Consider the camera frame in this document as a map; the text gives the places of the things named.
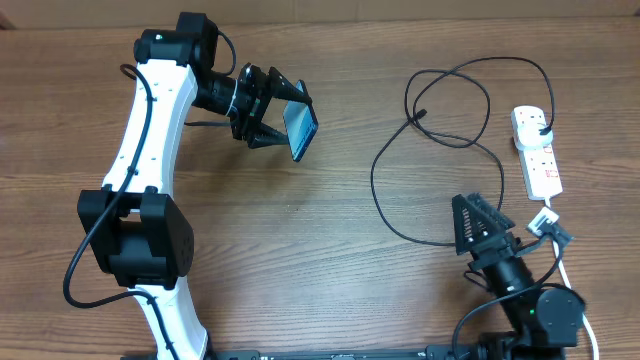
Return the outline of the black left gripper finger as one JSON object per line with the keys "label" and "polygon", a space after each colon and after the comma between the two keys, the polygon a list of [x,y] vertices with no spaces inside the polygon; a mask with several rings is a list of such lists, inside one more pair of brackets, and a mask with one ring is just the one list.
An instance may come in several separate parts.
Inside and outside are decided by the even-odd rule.
{"label": "black left gripper finger", "polygon": [[289,141],[286,134],[281,133],[264,123],[259,123],[247,137],[247,145],[250,149],[288,144]]}
{"label": "black left gripper finger", "polygon": [[268,72],[268,93],[276,99],[311,105],[312,99],[302,80],[292,84],[279,70],[271,67]]}

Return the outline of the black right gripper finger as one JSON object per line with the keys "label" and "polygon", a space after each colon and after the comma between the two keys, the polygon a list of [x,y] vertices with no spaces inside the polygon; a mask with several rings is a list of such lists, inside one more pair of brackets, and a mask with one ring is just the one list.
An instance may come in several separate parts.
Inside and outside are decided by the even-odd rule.
{"label": "black right gripper finger", "polygon": [[494,208],[480,193],[469,194],[467,200],[474,208],[474,219],[479,220],[490,232],[506,231],[515,226],[510,218]]}
{"label": "black right gripper finger", "polygon": [[491,206],[480,194],[456,195],[451,205],[457,255],[469,252],[474,245],[493,235]]}

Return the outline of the Samsung Galaxy smartphone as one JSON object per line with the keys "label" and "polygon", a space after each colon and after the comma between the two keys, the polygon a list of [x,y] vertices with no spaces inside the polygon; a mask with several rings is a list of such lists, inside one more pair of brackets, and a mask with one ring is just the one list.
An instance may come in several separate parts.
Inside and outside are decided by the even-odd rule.
{"label": "Samsung Galaxy smartphone", "polygon": [[283,120],[292,159],[300,162],[319,127],[313,105],[287,101]]}

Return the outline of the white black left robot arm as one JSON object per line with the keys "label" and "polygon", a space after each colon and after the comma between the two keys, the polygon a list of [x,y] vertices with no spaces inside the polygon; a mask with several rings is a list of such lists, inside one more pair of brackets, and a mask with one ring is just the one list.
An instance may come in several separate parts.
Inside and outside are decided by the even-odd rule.
{"label": "white black left robot arm", "polygon": [[203,13],[183,12],[172,30],[148,29],[122,71],[136,84],[119,152],[102,185],[83,191],[82,250],[141,306],[159,359],[212,359],[208,330],[188,286],[194,232],[173,198],[177,152],[188,113],[201,108],[252,149],[286,145],[304,156],[318,129],[303,82],[253,64],[214,70],[224,34]]}

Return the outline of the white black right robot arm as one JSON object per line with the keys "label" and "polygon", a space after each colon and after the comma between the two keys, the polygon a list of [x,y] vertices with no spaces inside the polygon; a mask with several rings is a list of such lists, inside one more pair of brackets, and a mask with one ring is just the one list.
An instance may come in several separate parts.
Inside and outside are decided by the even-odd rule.
{"label": "white black right robot arm", "polygon": [[[456,253],[471,255],[467,272],[483,278],[486,291],[495,298],[459,320],[452,335],[450,357],[563,359],[565,349],[577,345],[586,302],[568,286],[549,281],[560,268],[565,247],[573,240],[559,224],[559,215],[543,207],[527,225],[536,239],[524,244],[511,232],[515,223],[478,193],[454,196],[452,213]],[[557,245],[557,257],[536,280],[524,256],[547,241]],[[464,324],[494,305],[502,307],[512,329],[485,333],[475,344],[460,345]]]}

